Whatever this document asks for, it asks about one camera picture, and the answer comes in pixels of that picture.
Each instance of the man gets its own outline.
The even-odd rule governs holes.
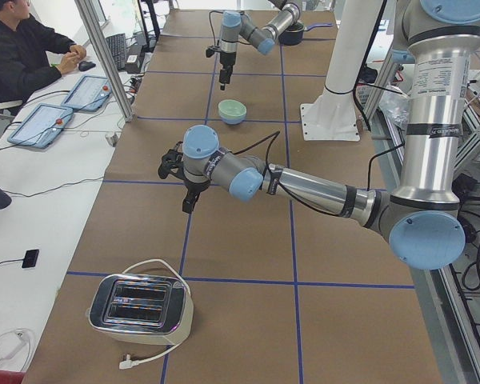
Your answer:
[[[29,6],[30,0],[0,0],[0,102],[26,102],[87,55],[83,46],[38,22]],[[50,66],[47,50],[64,54],[61,63]]]

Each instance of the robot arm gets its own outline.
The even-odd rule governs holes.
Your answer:
[[[435,3],[439,0],[398,2],[396,25],[401,29],[395,41],[408,47],[416,65],[400,185],[391,193],[238,158],[220,147],[217,134],[207,126],[186,132],[183,152],[176,151],[174,163],[162,162],[160,176],[178,168],[178,176],[194,192],[191,208],[211,181],[244,201],[263,189],[357,220],[383,236],[412,267],[433,270],[452,263],[465,245],[451,184],[469,57],[480,47],[480,0],[469,5],[463,0]]]
[[[206,56],[215,52],[220,54],[222,68],[219,74],[221,90],[230,83],[233,66],[236,63],[238,36],[242,36],[261,54],[268,54],[274,48],[278,36],[289,26],[295,24],[301,15],[302,0],[270,0],[280,12],[263,28],[253,24],[250,17],[235,11],[224,11],[221,34],[217,46],[209,46]]]

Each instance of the red object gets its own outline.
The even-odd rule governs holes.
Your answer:
[[[0,370],[0,384],[21,384],[24,375],[23,372]]]

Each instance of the light green bowl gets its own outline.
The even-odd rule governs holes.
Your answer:
[[[218,104],[218,115],[226,124],[239,124],[246,118],[247,108],[236,100],[222,100]]]

